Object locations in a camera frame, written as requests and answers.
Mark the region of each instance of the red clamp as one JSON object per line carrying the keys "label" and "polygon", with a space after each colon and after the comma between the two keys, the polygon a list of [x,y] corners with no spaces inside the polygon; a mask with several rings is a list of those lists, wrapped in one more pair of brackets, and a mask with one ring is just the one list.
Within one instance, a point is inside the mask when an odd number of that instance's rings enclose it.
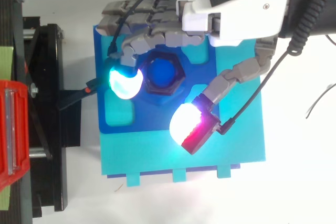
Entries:
{"label": "red clamp", "polygon": [[28,88],[0,80],[0,191],[29,169]]}

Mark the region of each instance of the white background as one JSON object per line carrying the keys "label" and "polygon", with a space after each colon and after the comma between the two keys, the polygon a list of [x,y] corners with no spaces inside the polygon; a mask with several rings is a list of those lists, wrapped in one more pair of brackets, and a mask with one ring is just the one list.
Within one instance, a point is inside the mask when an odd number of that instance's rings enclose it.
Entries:
{"label": "white background", "polygon": [[[26,0],[25,16],[65,31],[66,89],[96,76],[92,26],[110,1]],[[279,40],[275,59],[288,42]],[[335,66],[336,47],[323,36],[285,59],[262,91],[267,161],[242,164],[230,179],[189,173],[188,182],[174,184],[172,175],[143,176],[140,187],[127,188],[125,178],[101,176],[97,97],[84,99],[82,146],[67,149],[68,207],[43,208],[34,224],[336,223],[336,89],[304,117],[336,82]]]}

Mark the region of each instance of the metal rod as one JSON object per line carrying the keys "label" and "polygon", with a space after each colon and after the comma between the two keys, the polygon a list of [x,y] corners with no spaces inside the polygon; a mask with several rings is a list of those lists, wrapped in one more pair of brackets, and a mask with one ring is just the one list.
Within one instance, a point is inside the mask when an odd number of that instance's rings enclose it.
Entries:
{"label": "metal rod", "polygon": [[29,148],[29,157],[30,158],[42,158],[47,157],[44,149],[42,147]]}
{"label": "metal rod", "polygon": [[24,29],[23,30],[23,39],[24,40],[31,40],[34,36],[35,29]]}

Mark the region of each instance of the white housing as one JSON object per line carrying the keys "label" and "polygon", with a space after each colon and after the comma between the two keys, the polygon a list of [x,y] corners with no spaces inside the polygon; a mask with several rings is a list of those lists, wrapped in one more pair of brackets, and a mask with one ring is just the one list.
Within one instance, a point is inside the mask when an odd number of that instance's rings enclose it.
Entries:
{"label": "white housing", "polygon": [[182,29],[208,31],[208,16],[221,14],[220,32],[209,34],[212,46],[237,46],[242,40],[264,38],[280,32],[287,0],[231,0],[211,7],[210,0],[177,0],[184,5]]}

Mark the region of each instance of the black coiled cable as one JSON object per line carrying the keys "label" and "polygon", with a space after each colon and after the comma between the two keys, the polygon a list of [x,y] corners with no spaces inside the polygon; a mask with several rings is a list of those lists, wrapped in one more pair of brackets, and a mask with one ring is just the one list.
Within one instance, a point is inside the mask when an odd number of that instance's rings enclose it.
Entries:
{"label": "black coiled cable", "polygon": [[292,40],[287,48],[287,53],[292,56],[302,54],[310,32],[316,25],[320,14],[322,13],[327,0],[310,0],[307,10],[303,14],[297,28],[294,30]]}

